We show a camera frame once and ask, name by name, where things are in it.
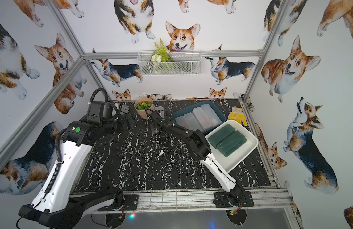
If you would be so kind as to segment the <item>clear rounded case back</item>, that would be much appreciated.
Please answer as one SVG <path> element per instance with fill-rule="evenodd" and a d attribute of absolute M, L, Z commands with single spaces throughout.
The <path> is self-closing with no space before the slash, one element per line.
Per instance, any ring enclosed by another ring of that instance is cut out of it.
<path fill-rule="evenodd" d="M 154 111 L 156 111 L 160 117 L 165 117 L 164 108 L 162 106 L 155 107 Z"/>

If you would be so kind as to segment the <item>clear rounded case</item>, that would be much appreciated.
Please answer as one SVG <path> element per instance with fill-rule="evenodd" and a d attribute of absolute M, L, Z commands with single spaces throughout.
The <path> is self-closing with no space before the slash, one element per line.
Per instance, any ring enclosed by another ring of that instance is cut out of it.
<path fill-rule="evenodd" d="M 164 108 L 162 106 L 155 107 L 154 111 L 156 111 L 160 117 L 165 117 Z"/>
<path fill-rule="evenodd" d="M 201 106 L 201 109 L 206 114 L 207 118 L 209 119 L 209 121 L 212 123 L 214 127 L 222 123 L 220 118 L 217 116 L 216 112 L 211 108 L 209 104 L 203 104 Z"/>

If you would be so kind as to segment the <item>clear case with pink item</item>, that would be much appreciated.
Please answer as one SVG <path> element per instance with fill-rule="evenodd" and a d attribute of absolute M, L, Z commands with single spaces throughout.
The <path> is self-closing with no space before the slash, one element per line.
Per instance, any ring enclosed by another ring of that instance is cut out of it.
<path fill-rule="evenodd" d="M 203 128 L 203 130 L 207 130 L 211 127 L 213 127 L 212 122 L 209 120 L 208 116 L 205 114 L 205 112 L 202 110 L 201 107 L 194 108 L 192 110 L 192 113 L 198 120 L 199 124 Z"/>

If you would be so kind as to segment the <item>dark green case with pens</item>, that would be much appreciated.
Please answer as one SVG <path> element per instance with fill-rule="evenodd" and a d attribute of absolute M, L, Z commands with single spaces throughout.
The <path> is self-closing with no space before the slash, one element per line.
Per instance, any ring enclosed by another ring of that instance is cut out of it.
<path fill-rule="evenodd" d="M 224 139 L 226 139 L 228 136 L 230 136 L 234 132 L 235 132 L 235 128 L 232 127 L 231 125 L 227 124 L 227 125 L 223 126 L 221 129 L 219 129 L 217 132 L 212 134 L 208 138 L 208 141 L 214 148 L 217 148 L 219 143 L 221 143 Z"/>

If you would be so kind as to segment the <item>clear rounded case front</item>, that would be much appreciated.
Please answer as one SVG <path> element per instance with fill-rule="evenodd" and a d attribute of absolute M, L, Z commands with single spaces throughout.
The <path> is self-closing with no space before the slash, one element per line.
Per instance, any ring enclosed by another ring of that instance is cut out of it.
<path fill-rule="evenodd" d="M 214 127 L 222 123 L 220 118 L 217 116 L 216 112 L 211 108 L 209 104 L 203 104 L 201 106 L 201 109 L 206 114 L 207 118 L 209 119 L 209 121 L 212 123 Z"/>

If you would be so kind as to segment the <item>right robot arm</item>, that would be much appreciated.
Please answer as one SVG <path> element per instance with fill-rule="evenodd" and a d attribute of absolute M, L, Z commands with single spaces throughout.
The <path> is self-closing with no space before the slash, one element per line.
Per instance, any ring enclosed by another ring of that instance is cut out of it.
<path fill-rule="evenodd" d="M 214 201 L 215 204 L 223 206 L 238 206 L 240 204 L 244 196 L 244 188 L 219 164 L 200 130 L 186 129 L 171 119 L 162 118 L 158 111 L 148 109 L 146 114 L 156 129 L 183 141 L 188 149 L 188 154 L 195 161 L 203 164 L 217 179 L 226 197 L 223 200 Z"/>

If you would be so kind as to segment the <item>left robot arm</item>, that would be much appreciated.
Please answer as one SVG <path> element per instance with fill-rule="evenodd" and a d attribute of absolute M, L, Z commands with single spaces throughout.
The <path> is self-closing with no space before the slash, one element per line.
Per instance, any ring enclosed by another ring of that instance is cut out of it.
<path fill-rule="evenodd" d="M 72 187 L 94 144 L 107 135 L 131 130 L 131 114 L 105 121 L 102 125 L 73 121 L 55 140 L 57 160 L 44 189 L 31 204 L 23 205 L 20 218 L 36 221 L 52 229 L 72 229 L 82 217 L 100 208 L 122 209 L 125 198 L 119 188 L 108 187 L 82 197 L 70 197 Z"/>

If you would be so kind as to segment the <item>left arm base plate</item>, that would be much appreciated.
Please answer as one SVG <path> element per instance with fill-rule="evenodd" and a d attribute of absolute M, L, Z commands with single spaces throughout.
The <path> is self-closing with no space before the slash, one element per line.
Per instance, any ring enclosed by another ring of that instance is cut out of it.
<path fill-rule="evenodd" d="M 111 205 L 100 208 L 98 211 L 134 211 L 137 209 L 138 199 L 138 195 L 118 195 Z"/>

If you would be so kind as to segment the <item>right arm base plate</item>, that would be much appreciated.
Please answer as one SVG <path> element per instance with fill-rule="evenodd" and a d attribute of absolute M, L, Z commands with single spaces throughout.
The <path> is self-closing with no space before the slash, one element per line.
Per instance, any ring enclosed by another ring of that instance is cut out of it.
<path fill-rule="evenodd" d="M 248 191 L 245 191 L 239 201 L 236 201 L 232 194 L 227 192 L 215 192 L 213 204 L 216 208 L 234 208 L 239 207 L 254 207 L 254 201 L 252 194 Z"/>

